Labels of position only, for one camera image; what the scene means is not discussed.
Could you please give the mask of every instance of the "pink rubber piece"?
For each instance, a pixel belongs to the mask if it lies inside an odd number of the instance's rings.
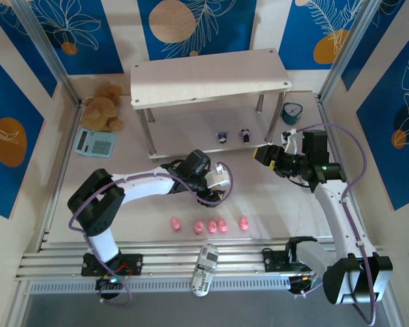
[[[196,234],[202,234],[203,232],[203,221],[201,219],[199,219],[198,221],[196,221],[196,223],[194,224],[194,233]]]
[[[242,230],[248,230],[248,219],[246,216],[242,216],[239,220],[239,228]]]
[[[224,233],[224,232],[227,231],[227,223],[226,223],[226,221],[224,219],[222,219],[222,218],[218,219],[217,226],[218,226],[218,230],[220,232]]]
[[[207,230],[211,234],[217,231],[217,222],[215,221],[215,219],[211,219],[210,222],[207,224]]]
[[[180,230],[182,227],[182,224],[180,222],[180,219],[177,217],[171,217],[171,227],[174,230]]]

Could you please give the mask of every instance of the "blue calculator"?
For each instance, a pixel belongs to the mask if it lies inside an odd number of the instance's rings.
[[[90,131],[82,128],[76,138],[74,150],[82,155],[110,157],[115,143],[115,134],[104,131]]]

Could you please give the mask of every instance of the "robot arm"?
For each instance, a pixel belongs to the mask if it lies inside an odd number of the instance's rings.
[[[216,170],[210,170],[210,167],[209,157],[195,150],[186,160],[176,160],[138,174],[110,175],[99,169],[83,183],[67,205],[75,213],[101,187],[112,181],[125,181],[123,187],[113,185],[102,193],[100,199],[93,199],[76,218],[101,261],[109,263],[121,254],[110,230],[121,205],[147,196],[186,191],[179,182],[182,180],[200,199],[207,201],[206,206],[217,206],[224,192],[214,188],[229,184],[230,179],[222,165]]]
[[[288,140],[292,132],[285,132]],[[303,155],[290,154],[281,146],[266,145],[254,154],[256,160],[284,178],[301,176],[319,201],[332,232],[335,255],[327,252],[313,237],[290,238],[282,254],[287,263],[303,263],[322,277],[324,292],[332,304],[369,302],[367,273],[360,246],[368,257],[374,281],[376,301],[380,301],[392,275],[389,257],[380,257],[370,243],[358,219],[353,219],[361,240],[344,210],[342,194],[347,188],[346,175],[338,163],[329,163],[325,131],[303,132]],[[352,217],[357,217],[348,206]]]

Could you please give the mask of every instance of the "teddy bear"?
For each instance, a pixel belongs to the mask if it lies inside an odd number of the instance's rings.
[[[109,82],[100,85],[94,97],[85,100],[79,125],[91,131],[119,131],[123,122],[118,118],[123,88]]]

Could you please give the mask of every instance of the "teal alarm clock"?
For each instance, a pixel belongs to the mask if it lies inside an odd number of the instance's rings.
[[[294,125],[299,121],[303,107],[300,104],[294,104],[292,102],[286,102],[282,110],[282,119],[285,124]]]

